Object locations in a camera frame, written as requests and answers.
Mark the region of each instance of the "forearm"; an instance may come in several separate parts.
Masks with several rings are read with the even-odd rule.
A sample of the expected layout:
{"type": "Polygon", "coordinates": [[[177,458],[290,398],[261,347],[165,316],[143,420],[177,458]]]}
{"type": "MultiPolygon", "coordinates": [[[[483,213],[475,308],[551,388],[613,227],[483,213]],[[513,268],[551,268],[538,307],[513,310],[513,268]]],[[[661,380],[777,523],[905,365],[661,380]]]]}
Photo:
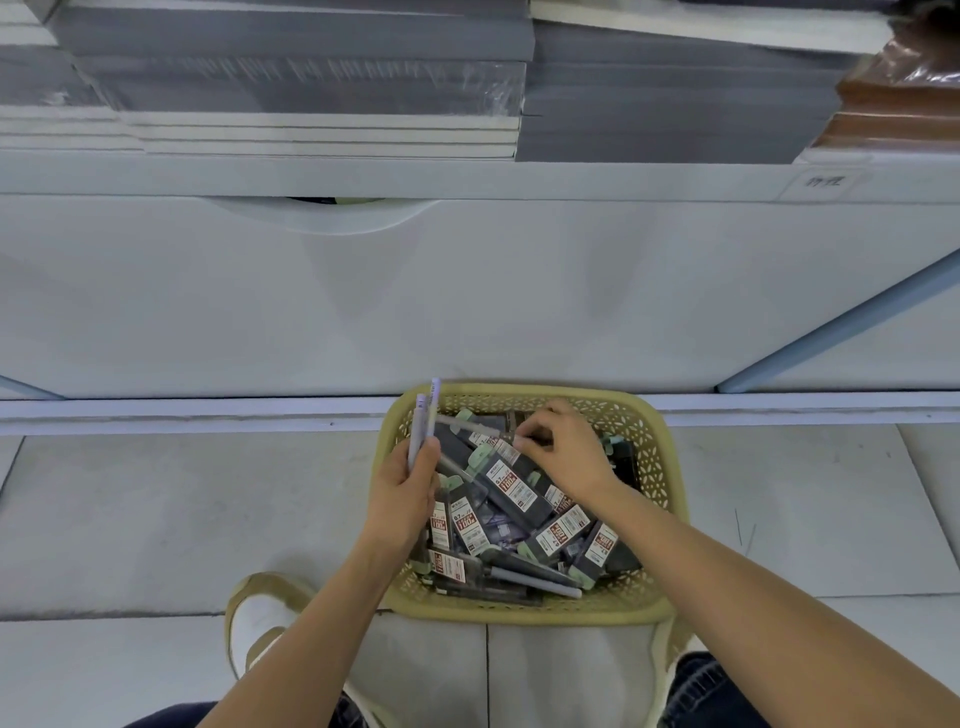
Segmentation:
{"type": "Polygon", "coordinates": [[[775,725],[956,725],[960,698],[869,633],[630,489],[591,509],[775,725]]]}
{"type": "Polygon", "coordinates": [[[401,563],[402,558],[361,537],[300,618],[201,727],[326,725],[376,607],[401,563]]]}

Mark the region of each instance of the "stack of notebooks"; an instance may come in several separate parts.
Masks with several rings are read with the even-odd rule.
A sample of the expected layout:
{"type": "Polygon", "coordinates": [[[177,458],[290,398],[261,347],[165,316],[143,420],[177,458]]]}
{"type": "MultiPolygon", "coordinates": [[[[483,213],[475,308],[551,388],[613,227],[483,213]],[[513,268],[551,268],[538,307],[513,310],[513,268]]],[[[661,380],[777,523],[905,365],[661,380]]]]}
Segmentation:
{"type": "Polygon", "coordinates": [[[148,152],[512,158],[524,0],[66,0],[47,23],[148,152]]]}
{"type": "Polygon", "coordinates": [[[859,56],[535,21],[517,160],[789,164],[859,56]]]}
{"type": "Polygon", "coordinates": [[[0,150],[142,150],[57,48],[53,0],[0,0],[0,150]]]}

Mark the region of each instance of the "foot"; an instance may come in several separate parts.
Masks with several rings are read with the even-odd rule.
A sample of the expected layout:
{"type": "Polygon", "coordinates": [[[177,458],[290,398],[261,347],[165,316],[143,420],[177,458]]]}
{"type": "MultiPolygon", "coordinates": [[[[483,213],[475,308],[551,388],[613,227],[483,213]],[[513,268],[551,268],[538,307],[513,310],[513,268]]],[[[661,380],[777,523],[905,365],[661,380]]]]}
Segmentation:
{"type": "MultiPolygon", "coordinates": [[[[315,594],[309,585],[275,571],[255,573],[234,588],[227,604],[225,632],[227,659],[238,680],[290,628],[315,594]]],[[[339,717],[351,717],[355,707],[370,728],[398,726],[389,712],[359,694],[349,682],[344,693],[349,701],[345,703],[341,695],[339,717]]],[[[345,724],[356,723],[347,720],[345,724]]]]}

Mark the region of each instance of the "shoe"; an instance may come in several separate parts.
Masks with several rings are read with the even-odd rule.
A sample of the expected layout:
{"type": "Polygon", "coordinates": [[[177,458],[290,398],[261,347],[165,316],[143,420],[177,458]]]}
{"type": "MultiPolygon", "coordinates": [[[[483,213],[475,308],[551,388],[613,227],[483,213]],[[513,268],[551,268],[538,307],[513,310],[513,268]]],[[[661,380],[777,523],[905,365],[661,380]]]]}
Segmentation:
{"type": "MultiPolygon", "coordinates": [[[[262,571],[241,581],[230,595],[224,619],[227,661],[239,680],[290,628],[317,590],[286,574],[262,571]]],[[[350,682],[344,692],[371,728],[399,728],[381,706],[361,695],[350,682]]]]}
{"type": "Polygon", "coordinates": [[[666,709],[667,695],[677,675],[677,663],[690,652],[707,652],[693,627],[680,617],[672,617],[657,625],[650,647],[654,663],[654,699],[644,728],[657,728],[666,709]]]}

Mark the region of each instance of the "gray floor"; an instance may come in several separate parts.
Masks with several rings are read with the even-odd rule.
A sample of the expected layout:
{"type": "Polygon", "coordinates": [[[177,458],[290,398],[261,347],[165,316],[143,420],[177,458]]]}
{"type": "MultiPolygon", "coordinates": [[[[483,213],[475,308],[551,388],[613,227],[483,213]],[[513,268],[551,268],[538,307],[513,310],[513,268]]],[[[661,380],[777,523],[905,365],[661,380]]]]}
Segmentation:
{"type": "MultiPolygon", "coordinates": [[[[950,447],[960,429],[674,436],[695,525],[960,692],[960,569],[945,536],[960,533],[960,454],[950,447]]],[[[363,520],[374,441],[0,438],[0,473],[15,456],[0,497],[4,722],[120,726],[222,695],[222,623],[201,615],[221,613],[249,572],[321,583],[336,569],[363,520]]],[[[651,634],[381,614],[353,679],[410,726],[637,726],[650,703],[651,634]]]]}

